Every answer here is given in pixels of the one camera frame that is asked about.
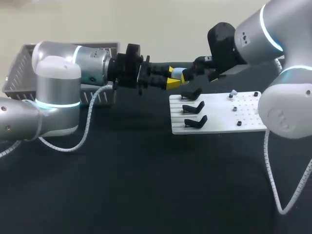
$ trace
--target white robotic arm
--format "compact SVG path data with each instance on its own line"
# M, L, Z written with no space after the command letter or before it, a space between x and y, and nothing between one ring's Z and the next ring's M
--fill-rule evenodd
M272 0L238 26L234 41L248 64L285 55L284 70L265 90L259 115L286 138L312 135L312 1Z

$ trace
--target glowing blue ring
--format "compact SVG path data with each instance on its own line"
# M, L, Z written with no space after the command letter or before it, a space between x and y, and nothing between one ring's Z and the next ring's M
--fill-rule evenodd
M277 43L273 40L273 38L270 36L270 34L269 34L267 28L266 28L265 25L264 25L264 19L263 19L263 10L264 10L264 7L265 7L265 5L261 8L261 11L260 11L260 24L261 24L262 31L263 31L265 37L268 39L268 41L269 41L276 49L278 49L279 51L283 51L282 47L281 47L279 44L277 44Z
M292 66L292 67L286 68L284 71L281 72L281 74L283 72L289 71L291 69L306 69L306 70L312 71L312 67L304 66L304 65L297 65L297 66Z
M69 108L69 107L75 107L75 106L79 106L80 102L74 103L74 104L65 104L65 105L56 105L56 104L49 104L49 103L44 103L41 101L38 101L36 99L36 103L39 107L51 107L51 108Z

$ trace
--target gray plastic basket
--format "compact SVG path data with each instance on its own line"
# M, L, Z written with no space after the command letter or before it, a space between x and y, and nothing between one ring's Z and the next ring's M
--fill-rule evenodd
M119 43L75 43L76 45L104 48L115 58L119 50ZM36 98L37 77L33 71L31 64L31 56L35 48L34 44L24 45L15 57L2 91L10 98L16 100ZM80 102L82 106L88 106L93 94L98 89L94 85L81 85ZM109 106L114 104L116 92L114 90L106 90L100 93L95 101L97 106Z

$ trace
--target white pegboard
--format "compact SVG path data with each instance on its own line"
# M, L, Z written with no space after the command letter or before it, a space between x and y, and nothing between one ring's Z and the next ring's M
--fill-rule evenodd
M201 94L196 101L181 99L181 95L170 96L170 113L172 132L176 135L188 134L220 134L265 131L266 126L258 114L258 101L261 93L254 96L254 92L238 93L229 98L230 93ZM201 101L205 102L204 108L196 115L183 113L182 105L197 107ZM200 121L207 115L208 120L201 129L185 127L184 119Z

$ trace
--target yellow object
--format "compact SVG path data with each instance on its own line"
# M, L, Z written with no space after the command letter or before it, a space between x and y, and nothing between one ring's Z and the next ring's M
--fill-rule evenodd
M181 81L178 79L172 79L172 78L168 78L167 79L167 86L166 89L174 89L179 87L181 84Z

